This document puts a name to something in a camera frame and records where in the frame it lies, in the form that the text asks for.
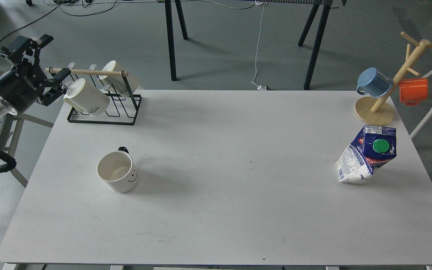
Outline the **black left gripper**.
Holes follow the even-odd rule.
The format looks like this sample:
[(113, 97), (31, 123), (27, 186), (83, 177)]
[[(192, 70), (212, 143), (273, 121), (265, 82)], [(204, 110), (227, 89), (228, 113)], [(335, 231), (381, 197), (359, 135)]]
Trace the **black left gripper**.
[(38, 39), (18, 36), (7, 47), (2, 46), (0, 56), (12, 64), (12, 68), (0, 75), (0, 115), (25, 112), (36, 102), (49, 106), (67, 90), (63, 80), (71, 74), (70, 69), (62, 68), (48, 79), (40, 64), (41, 49), (54, 40), (44, 34)]

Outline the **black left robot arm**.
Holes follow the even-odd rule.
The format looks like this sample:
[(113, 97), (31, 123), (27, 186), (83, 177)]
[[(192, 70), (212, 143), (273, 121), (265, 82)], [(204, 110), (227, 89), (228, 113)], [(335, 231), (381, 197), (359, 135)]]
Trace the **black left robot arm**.
[(12, 68), (0, 75), (0, 123), (7, 114), (22, 114), (34, 103), (49, 106), (67, 92), (62, 82), (71, 73), (68, 68), (48, 78), (40, 66), (41, 49), (53, 39), (48, 34), (38, 39), (18, 36), (1, 48), (0, 56)]

